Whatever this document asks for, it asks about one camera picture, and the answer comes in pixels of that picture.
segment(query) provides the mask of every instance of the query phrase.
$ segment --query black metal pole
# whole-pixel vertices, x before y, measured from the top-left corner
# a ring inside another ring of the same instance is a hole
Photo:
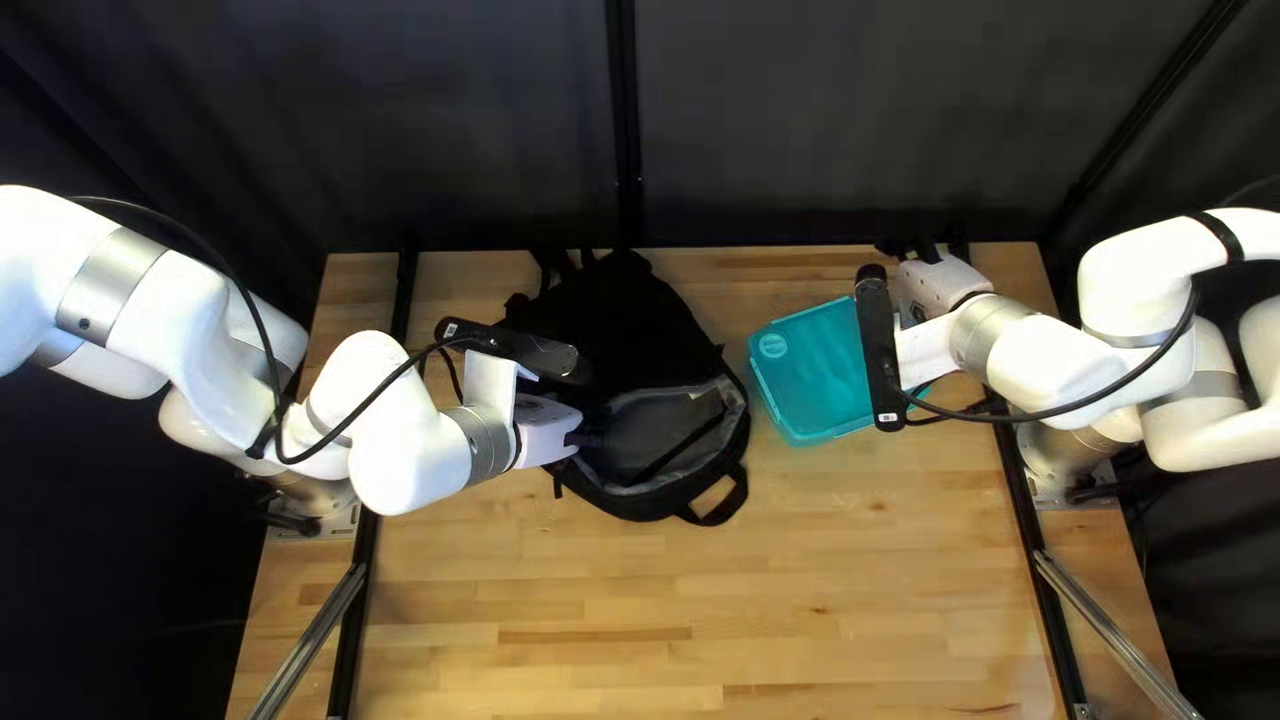
[[[399,263],[396,266],[396,301],[392,305],[389,328],[389,334],[401,343],[408,334],[408,314],[413,301],[416,278],[417,251],[401,250]],[[374,553],[378,550],[378,530],[381,527],[381,515],[361,506],[360,523],[356,527],[356,547],[352,550],[351,562],[352,565],[365,565],[369,570],[365,585],[342,616],[338,657],[333,665],[333,680],[329,685],[328,720],[347,720],[351,716],[351,701],[356,694],[356,669],[360,665],[361,639],[365,633],[365,615],[372,587]]]
[[[1050,219],[1046,237],[1052,237],[1066,227],[1247,3],[1248,0],[1216,0],[1204,10],[1187,37],[1174,49],[1172,55],[1165,60],[1147,90],[1138,96],[1133,108],[1107,137],[1102,149],[1071,183],[1061,208]]]
[[[948,228],[948,250],[956,258],[969,263],[969,238],[963,225]],[[995,395],[986,389],[987,400]],[[1080,669],[1075,664],[1075,651],[1071,648],[1071,634],[1066,629],[1066,616],[1057,592],[1036,571],[1034,555],[1044,550],[1044,534],[1041,532],[1039,518],[1036,515],[1036,501],[1027,488],[1027,475],[1023,473],[1023,456],[1018,452],[1018,437],[1012,425],[992,425],[996,432],[996,447],[1000,450],[1000,464],[1005,468],[1005,484],[1014,505],[1014,519],[1018,521],[1018,536],[1027,556],[1027,571],[1030,574],[1032,591],[1036,594],[1036,607],[1039,610],[1041,624],[1044,625],[1044,639],[1048,641],[1050,661],[1057,675],[1057,687],[1062,693],[1066,716],[1075,717],[1075,706],[1085,703],[1084,683]]]
[[[636,247],[645,240],[645,214],[635,0],[604,0],[604,26],[609,49],[609,94],[613,100],[618,242],[623,247]]]

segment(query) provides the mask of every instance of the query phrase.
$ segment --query backpack strap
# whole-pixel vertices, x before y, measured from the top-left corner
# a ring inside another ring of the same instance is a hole
[[[538,287],[539,293],[547,292],[552,287],[553,274],[563,281],[577,272],[577,265],[573,264],[573,260],[568,256],[568,251],[563,247],[531,247],[529,252],[543,270],[543,277]]]
[[[746,502],[748,487],[746,487],[746,468],[741,462],[735,462],[730,466],[726,477],[733,480],[733,489],[724,496],[724,500],[719,502],[716,507],[710,510],[707,515],[699,518],[692,507],[687,505],[676,510],[673,515],[680,518],[686,523],[692,523],[694,525],[700,525],[703,528],[714,528],[716,525],[723,525],[726,520],[733,516],[735,512],[742,507]]]

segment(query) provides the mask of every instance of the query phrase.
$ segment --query backpack handle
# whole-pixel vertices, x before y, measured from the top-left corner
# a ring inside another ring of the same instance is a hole
[[[700,525],[703,528],[723,525],[726,520],[732,518],[733,514],[742,507],[748,496],[746,468],[744,468],[741,462],[731,465],[724,475],[733,480],[733,489],[728,491],[724,500],[719,501],[719,505],[713,507],[710,512],[699,518],[694,512],[692,507],[685,505],[680,510],[676,510],[673,515],[686,523],[692,523],[694,525]]]

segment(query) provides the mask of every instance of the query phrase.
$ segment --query black cable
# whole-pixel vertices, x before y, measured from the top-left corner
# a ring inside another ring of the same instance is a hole
[[[911,391],[913,402],[908,402],[906,409],[910,410],[911,406],[915,405],[914,400],[920,397],[920,393],[924,392],[934,382],[937,382],[937,378],[933,378],[932,380],[924,384],[915,386],[915,389]],[[948,419],[950,418],[943,418],[942,415],[931,415],[928,418],[920,418],[918,420],[904,418],[902,423],[909,428],[918,428],[920,425],[932,425],[933,423],[941,423],[942,420],[948,420]]]
[[[892,382],[892,379],[890,380],[888,384],[893,389],[893,392],[905,397],[908,402],[914,402],[916,407],[920,407],[922,410],[928,410],[929,413],[934,413],[937,415],[951,418],[954,420],[964,420],[966,423],[987,423],[991,425],[996,425],[1005,423],[1029,423],[1032,420],[1043,420],[1046,418],[1053,418],[1056,415],[1062,415],[1073,410],[1079,410],[1085,405],[1092,405],[1102,400],[1103,397],[1114,393],[1115,391],[1123,388],[1124,386],[1132,383],[1138,378],[1138,375],[1151,369],[1152,365],[1158,363],[1161,357],[1164,357],[1165,355],[1169,354],[1170,350],[1172,350],[1178,340],[1181,338],[1183,333],[1187,332],[1187,328],[1190,327],[1192,320],[1196,318],[1196,309],[1199,306],[1199,297],[1201,297],[1199,282],[1193,279],[1190,293],[1187,296],[1187,306],[1183,309],[1181,316],[1178,318],[1178,323],[1174,324],[1174,329],[1169,333],[1169,337],[1166,337],[1165,341],[1160,343],[1160,347],[1157,347],[1155,352],[1148,355],[1147,359],[1139,363],[1133,370],[1129,370],[1124,375],[1120,375],[1119,379],[1106,386],[1105,388],[1097,392],[1091,392],[1089,395],[1085,395],[1079,400],[1073,400],[1071,402],[1068,402],[1065,405],[1060,405],[1057,407],[1050,407],[1048,410],[1039,410],[1036,413],[1027,413],[1023,415],[969,415],[963,411],[938,407],[937,405],[932,405],[916,397],[911,397],[910,393],[899,387],[897,383]]]
[[[114,206],[114,208],[124,208],[127,210],[132,210],[134,213],[138,213],[138,214],[141,214],[141,215],[143,215],[146,218],[150,218],[150,219],[152,219],[152,220],[155,220],[155,222],[157,222],[157,223],[160,223],[163,225],[166,225],[170,229],[177,231],[179,234],[182,234],[187,240],[189,240],[192,243],[195,243],[201,250],[204,250],[214,260],[214,263],[216,265],[219,265],[218,269],[221,270],[227,275],[227,278],[232,281],[232,284],[236,286],[236,290],[239,291],[241,297],[244,300],[244,304],[248,306],[248,313],[253,318],[253,325],[257,328],[257,334],[262,340],[262,352],[266,355],[268,375],[269,375],[269,379],[271,380],[270,382],[270,389],[271,389],[273,395],[275,396],[275,409],[271,411],[271,418],[275,421],[275,455],[276,455],[276,460],[279,460],[280,464],[283,464],[283,465],[294,465],[294,464],[302,462],[303,460],[307,460],[307,459],[312,457],[315,454],[320,452],[320,450],[323,450],[326,445],[329,445],[330,442],[338,439],[338,437],[343,433],[343,430],[346,430],[348,427],[351,427],[351,424],[356,420],[356,418],[358,418],[361,415],[361,413],[364,413],[365,410],[367,410],[369,406],[372,405],[374,401],[378,400],[378,397],[388,387],[392,386],[392,383],[394,383],[402,374],[404,374],[406,370],[408,370],[415,364],[417,364],[419,360],[425,360],[426,356],[429,356],[431,352],[435,352],[436,350],[443,351],[444,347],[447,347],[449,345],[453,345],[456,342],[461,342],[463,340],[461,337],[456,337],[456,338],[445,340],[445,341],[442,341],[442,342],[434,342],[434,343],[426,346],[426,348],[420,350],[415,355],[410,356],[407,360],[404,360],[403,363],[401,363],[401,365],[398,368],[396,368],[396,370],[392,370],[392,373],[389,375],[387,375],[383,379],[383,382],[378,383],[378,387],[375,387],[374,391],[370,392],[365,397],[365,400],[360,401],[360,404],[356,405],[356,407],[351,413],[348,413],[347,416],[343,418],[337,425],[334,425],[334,428],[332,430],[329,430],[328,433],[325,433],[324,437],[321,437],[311,447],[303,450],[302,452],[300,452],[300,454],[297,454],[294,456],[285,456],[284,455],[284,450],[283,450],[284,448],[284,423],[282,420],[284,418],[285,410],[288,409],[288,401],[284,398],[283,383],[280,382],[280,372],[279,372],[279,368],[276,368],[276,365],[275,365],[275,352],[271,350],[271,340],[266,334],[266,325],[262,323],[262,316],[257,311],[257,304],[253,302],[253,297],[250,295],[248,290],[244,287],[244,283],[241,282],[239,275],[236,273],[236,269],[232,268],[232,264],[228,263],[227,259],[223,258],[221,252],[218,252],[218,250],[214,249],[214,246],[210,245],[209,241],[206,241],[204,237],[201,237],[196,231],[188,228],[187,225],[184,225],[183,223],[180,223],[180,222],[170,218],[169,215],[165,215],[164,213],[160,213],[157,210],[152,210],[151,208],[147,208],[145,205],[138,205],[137,202],[129,202],[128,200],[115,200],[113,197],[97,197],[97,196],[92,196],[92,195],[76,195],[76,196],[68,197],[67,200],[70,200],[73,202],[79,202],[79,204],[84,204],[84,202],[93,204],[93,202],[97,202],[97,204],[101,204],[101,205],[109,205],[109,206]],[[449,360],[448,356],[445,356],[445,360],[449,361],[449,366],[451,366],[451,370],[452,370],[452,365],[453,365],[452,360]],[[453,386],[454,391],[461,397],[462,392],[461,392],[461,388],[457,384],[456,373],[451,373],[451,374],[454,375],[454,386]]]
[[[911,405],[915,405],[915,398],[919,398],[920,393],[924,392],[924,389],[927,387],[929,387],[931,384],[936,383],[937,380],[938,380],[938,378],[933,378],[932,380],[929,380],[929,382],[927,382],[927,383],[924,383],[922,386],[916,386],[915,389],[911,391],[911,398],[913,400],[911,400],[910,404],[908,404],[906,409],[910,410]],[[986,410],[987,407],[989,407],[989,404],[986,400],[979,400],[978,402],[974,402],[974,404],[970,404],[969,406],[966,406],[963,410],[963,413],[979,413],[979,411],[987,413],[988,411],[988,410]],[[909,428],[919,428],[919,427],[923,427],[923,425],[932,425],[934,423],[941,423],[942,420],[950,420],[950,419],[951,418],[947,418],[946,415],[929,415],[928,418],[919,418],[919,419],[915,419],[915,420],[908,418],[908,419],[902,420],[902,423],[905,423]]]
[[[317,439],[311,447],[303,450],[302,452],[300,452],[297,455],[293,455],[293,456],[284,455],[284,450],[283,450],[283,447],[284,447],[284,445],[283,445],[284,424],[283,423],[278,423],[275,425],[275,456],[276,456],[276,460],[279,460],[280,464],[283,464],[283,465],[296,465],[298,462],[302,462],[303,460],[310,459],[315,454],[320,452],[321,450],[324,450],[324,447],[326,445],[329,445],[330,442],[338,439],[338,436],[340,436],[343,430],[346,430],[348,427],[351,427],[351,424],[356,421],[356,418],[360,418],[361,413],[364,413],[365,410],[367,410],[369,406],[372,405],[374,401],[378,400],[378,397],[387,388],[392,387],[392,383],[394,383],[396,380],[398,380],[401,375],[403,375],[407,370],[412,369],[413,365],[417,365],[419,360],[425,359],[426,356],[429,356],[430,354],[435,352],[436,350],[440,350],[440,348],[447,347],[449,345],[453,345],[456,342],[462,342],[463,340],[466,340],[466,338],[454,337],[454,338],[449,338],[449,340],[442,340],[440,342],[433,342],[431,345],[428,345],[425,348],[419,350],[416,354],[410,355],[408,359],[406,359],[403,363],[401,363],[398,368],[396,368],[385,378],[383,378],[383,382],[378,383],[378,387],[375,387],[372,389],[372,392],[370,392],[367,396],[365,396],[365,398],[361,400],[360,404],[356,405],[356,407],[353,407],[351,410],[351,413],[347,414],[346,418],[343,418],[342,420],[339,420],[338,424],[334,425],[332,430],[329,430],[328,433],[325,433],[324,437],[321,437],[320,439]]]
[[[444,357],[444,366],[449,369],[449,382],[453,383],[453,395],[458,398],[458,405],[462,405],[462,383],[458,382],[458,369],[453,366],[453,357],[443,347],[439,350],[440,357]],[[424,356],[417,361],[417,374],[426,378],[426,357]]]

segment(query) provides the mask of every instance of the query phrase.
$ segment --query silver joint ring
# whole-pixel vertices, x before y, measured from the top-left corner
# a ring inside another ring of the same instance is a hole
[[[58,305],[59,329],[106,347],[120,310],[168,249],[129,228],[116,228],[84,259]]]

